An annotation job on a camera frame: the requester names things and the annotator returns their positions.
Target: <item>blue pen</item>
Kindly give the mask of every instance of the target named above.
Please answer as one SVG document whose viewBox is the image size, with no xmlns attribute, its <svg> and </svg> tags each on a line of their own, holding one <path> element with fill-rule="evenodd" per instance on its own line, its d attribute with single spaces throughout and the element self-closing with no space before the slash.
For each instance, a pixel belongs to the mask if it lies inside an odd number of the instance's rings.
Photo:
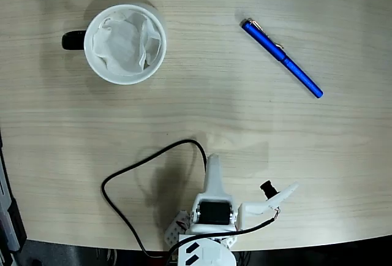
<svg viewBox="0 0 392 266">
<path fill-rule="evenodd" d="M 323 91 L 298 67 L 263 31 L 252 19 L 244 20 L 241 27 L 252 36 L 263 48 L 283 64 L 308 90 L 318 99 L 323 96 Z"/>
</svg>

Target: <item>black cable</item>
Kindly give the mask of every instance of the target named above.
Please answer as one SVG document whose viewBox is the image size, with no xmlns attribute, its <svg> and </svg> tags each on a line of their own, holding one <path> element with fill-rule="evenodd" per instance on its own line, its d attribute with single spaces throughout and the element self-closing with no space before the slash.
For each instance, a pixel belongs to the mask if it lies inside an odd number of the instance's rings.
<svg viewBox="0 0 392 266">
<path fill-rule="evenodd" d="M 251 261 L 251 255 L 252 255 L 252 252 L 247 252 L 247 259 L 246 259 L 246 262 L 245 262 L 245 266 L 249 266 L 249 262 Z"/>
<path fill-rule="evenodd" d="M 197 148 L 200 150 L 202 156 L 203 156 L 203 162 L 204 162 L 204 170 L 206 169 L 206 165 L 207 165 L 207 156 L 206 153 L 204 152 L 203 147 L 196 141 L 193 139 L 184 139 L 184 140 L 180 140 L 178 142 L 172 143 L 169 146 L 166 146 L 165 148 L 161 149 L 160 151 L 157 151 L 156 153 L 150 155 L 149 157 L 141 160 L 140 162 L 137 162 L 129 167 L 126 167 L 124 169 L 121 169 L 120 171 L 117 171 L 111 175 L 109 175 L 108 177 L 106 177 L 104 179 L 104 181 L 102 182 L 100 188 L 102 191 L 102 195 L 104 196 L 104 199 L 108 202 L 109 206 L 112 207 L 112 209 L 118 214 L 118 216 L 120 216 L 120 218 L 125 222 L 125 224 L 127 224 L 128 228 L 130 229 L 130 231 L 132 231 L 132 233 L 134 234 L 137 243 L 139 244 L 139 247 L 141 248 L 141 250 L 150 258 L 163 258 L 163 256 L 151 256 L 150 254 L 147 253 L 147 250 L 145 249 L 145 247 L 143 246 L 143 243 L 140 240 L 140 237 L 138 236 L 138 234 L 136 233 L 136 230 L 134 229 L 134 227 L 132 226 L 132 224 L 129 222 L 129 220 L 125 217 L 125 215 L 120 211 L 119 208 L 117 208 L 117 206 L 110 200 L 108 194 L 106 193 L 105 190 L 105 185 L 112 180 L 114 177 L 117 177 L 118 175 L 121 175 L 125 172 L 131 171 L 134 168 L 137 168 L 143 164 L 146 164 L 147 162 L 155 159 L 156 157 L 159 157 L 161 154 L 166 153 L 168 150 L 171 150 L 172 148 L 175 148 L 176 146 L 179 145 L 183 145 L 185 143 L 192 143 L 195 146 L 197 146 Z"/>
<path fill-rule="evenodd" d="M 198 235 L 194 235 L 193 237 L 187 237 L 179 242 L 177 242 L 175 245 L 173 245 L 170 249 L 169 252 L 167 254 L 166 257 L 166 266 L 170 265 L 170 259 L 172 257 L 172 255 L 174 254 L 174 252 L 179 249 L 181 246 L 185 245 L 186 243 L 189 243 L 191 241 L 194 240 L 200 240 L 202 238 L 211 238 L 211 237 L 232 237 L 234 235 L 242 235 L 242 234 L 248 234 L 250 232 L 259 230 L 263 227 L 266 227 L 267 225 L 270 225 L 272 222 L 274 222 L 277 218 L 277 216 L 279 215 L 279 211 L 276 211 L 275 216 L 272 217 L 269 220 L 264 221 L 263 223 L 255 226 L 255 227 L 251 227 L 248 229 L 244 229 L 244 230 L 237 230 L 237 231 L 226 231 L 226 232 L 216 232 L 213 234 L 198 234 Z"/>
</svg>

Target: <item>mug handle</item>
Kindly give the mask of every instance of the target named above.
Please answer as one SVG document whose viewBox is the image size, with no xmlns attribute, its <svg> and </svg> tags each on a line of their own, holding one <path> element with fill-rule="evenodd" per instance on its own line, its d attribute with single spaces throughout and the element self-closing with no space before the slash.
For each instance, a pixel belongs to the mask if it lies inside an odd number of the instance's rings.
<svg viewBox="0 0 392 266">
<path fill-rule="evenodd" d="M 67 32 L 62 36 L 61 45 L 65 50 L 83 50 L 86 30 Z"/>
</svg>

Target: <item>gold pen clip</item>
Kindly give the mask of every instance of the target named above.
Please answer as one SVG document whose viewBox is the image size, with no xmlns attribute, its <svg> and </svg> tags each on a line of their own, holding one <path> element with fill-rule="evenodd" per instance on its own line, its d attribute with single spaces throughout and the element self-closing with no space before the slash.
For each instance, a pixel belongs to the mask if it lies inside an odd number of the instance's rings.
<svg viewBox="0 0 392 266">
<path fill-rule="evenodd" d="M 262 33 L 264 33 L 266 37 L 268 37 L 269 39 L 271 39 L 271 38 L 267 35 L 267 33 L 263 30 L 263 28 L 262 28 L 255 20 L 253 20 L 253 19 L 247 19 L 247 20 L 249 21 L 250 24 L 254 25 L 257 29 L 259 29 Z M 274 44 L 275 44 L 277 47 L 279 47 L 281 50 L 283 50 L 283 46 L 281 46 L 280 44 L 277 44 L 277 43 L 275 43 L 275 42 L 274 42 Z"/>
</svg>

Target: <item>white mug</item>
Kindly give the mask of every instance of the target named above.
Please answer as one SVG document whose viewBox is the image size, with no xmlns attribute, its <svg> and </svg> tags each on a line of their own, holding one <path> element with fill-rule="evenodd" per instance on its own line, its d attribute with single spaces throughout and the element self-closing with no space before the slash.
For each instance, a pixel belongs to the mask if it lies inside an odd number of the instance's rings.
<svg viewBox="0 0 392 266">
<path fill-rule="evenodd" d="M 105 62 L 100 57 L 96 56 L 92 51 L 92 38 L 97 32 L 101 22 L 103 22 L 112 13 L 124 9 L 130 9 L 145 14 L 151 19 L 152 23 L 156 26 L 161 36 L 161 45 L 157 58 L 151 65 L 144 68 L 142 73 L 131 76 L 122 76 L 110 72 L 107 69 Z M 101 78 L 115 84 L 130 85 L 146 80 L 147 78 L 152 76 L 152 74 L 155 73 L 156 70 L 158 70 L 159 66 L 162 64 L 162 61 L 165 58 L 167 47 L 166 26 L 164 19 L 162 18 L 160 13 L 155 8 L 149 5 L 119 4 L 117 6 L 109 7 L 96 15 L 94 19 L 92 19 L 92 21 L 90 22 L 89 26 L 87 27 L 87 30 L 71 31 L 65 33 L 62 37 L 61 43 L 63 49 L 65 50 L 84 50 L 88 64 Z"/>
</svg>

